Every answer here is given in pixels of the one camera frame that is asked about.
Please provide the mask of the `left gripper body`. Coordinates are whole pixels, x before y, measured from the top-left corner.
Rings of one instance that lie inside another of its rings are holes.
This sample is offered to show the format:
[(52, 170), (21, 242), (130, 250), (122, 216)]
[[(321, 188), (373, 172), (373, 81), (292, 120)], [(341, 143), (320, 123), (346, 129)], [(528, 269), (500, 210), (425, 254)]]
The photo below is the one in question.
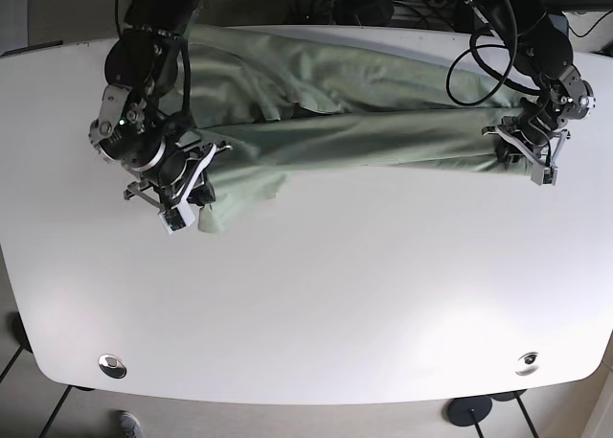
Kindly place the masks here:
[(575, 66), (569, 66), (557, 80), (549, 83), (534, 103), (523, 99), (517, 116), (505, 116), (495, 127), (482, 129), (484, 135), (500, 138), (521, 153), (519, 162), (556, 166), (564, 144), (570, 138), (567, 126), (584, 119), (595, 106), (591, 85), (584, 81)]

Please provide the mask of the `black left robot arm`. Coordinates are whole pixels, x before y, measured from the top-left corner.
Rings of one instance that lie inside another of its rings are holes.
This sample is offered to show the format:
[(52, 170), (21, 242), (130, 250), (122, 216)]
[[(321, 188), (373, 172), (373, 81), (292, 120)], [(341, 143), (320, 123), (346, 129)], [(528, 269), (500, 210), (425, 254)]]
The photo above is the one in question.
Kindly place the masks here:
[[(574, 64), (567, 31), (552, 21), (545, 0), (464, 0), (484, 25), (473, 32), (467, 53), (497, 83), (520, 93), (521, 111), (505, 116), (482, 132), (496, 138), (497, 160), (505, 165), (526, 160), (532, 181), (556, 182), (558, 158), (569, 139), (569, 122), (584, 119), (595, 106), (591, 85)], [(486, 65), (478, 40), (488, 33), (500, 37), (510, 60), (504, 72)]]

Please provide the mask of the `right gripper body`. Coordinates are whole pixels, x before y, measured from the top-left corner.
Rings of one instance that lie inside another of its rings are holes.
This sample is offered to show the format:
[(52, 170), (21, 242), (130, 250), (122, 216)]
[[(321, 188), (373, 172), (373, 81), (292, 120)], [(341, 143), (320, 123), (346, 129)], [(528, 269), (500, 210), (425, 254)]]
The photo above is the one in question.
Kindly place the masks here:
[(108, 85), (99, 116), (89, 130), (89, 141), (106, 160), (118, 162), (136, 181), (125, 189), (125, 199), (139, 197), (158, 212), (189, 204), (200, 174), (214, 158), (232, 146), (208, 142), (196, 133), (191, 112), (191, 88), (183, 87), (181, 106), (165, 115), (136, 90)]

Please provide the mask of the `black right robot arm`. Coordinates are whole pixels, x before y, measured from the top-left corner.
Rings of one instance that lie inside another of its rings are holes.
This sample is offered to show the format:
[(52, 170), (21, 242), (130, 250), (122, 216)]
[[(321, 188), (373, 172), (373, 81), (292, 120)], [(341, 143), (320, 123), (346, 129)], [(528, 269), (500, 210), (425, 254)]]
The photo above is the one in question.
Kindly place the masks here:
[(89, 141), (135, 178), (125, 199), (154, 206), (170, 232), (190, 226), (194, 207), (215, 199), (206, 174), (225, 143), (196, 134), (186, 34), (201, 0), (131, 0), (116, 16), (118, 40), (104, 64), (107, 86)]

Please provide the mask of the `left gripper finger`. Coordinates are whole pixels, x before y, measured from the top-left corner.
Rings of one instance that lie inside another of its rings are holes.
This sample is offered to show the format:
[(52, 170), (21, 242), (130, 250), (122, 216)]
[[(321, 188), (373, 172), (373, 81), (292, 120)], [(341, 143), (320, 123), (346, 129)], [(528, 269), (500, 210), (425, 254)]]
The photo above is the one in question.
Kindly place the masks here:
[(522, 159), (522, 153), (502, 138), (497, 141), (495, 155), (497, 161), (503, 165), (516, 164)]

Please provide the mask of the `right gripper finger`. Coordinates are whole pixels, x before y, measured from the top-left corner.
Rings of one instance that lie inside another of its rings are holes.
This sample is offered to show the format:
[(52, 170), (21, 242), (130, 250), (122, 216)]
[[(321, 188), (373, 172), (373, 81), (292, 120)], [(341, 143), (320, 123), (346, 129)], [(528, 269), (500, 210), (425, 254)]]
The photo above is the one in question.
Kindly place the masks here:
[(215, 189), (206, 172), (202, 172), (189, 195), (189, 203), (196, 206), (207, 206), (216, 201)]

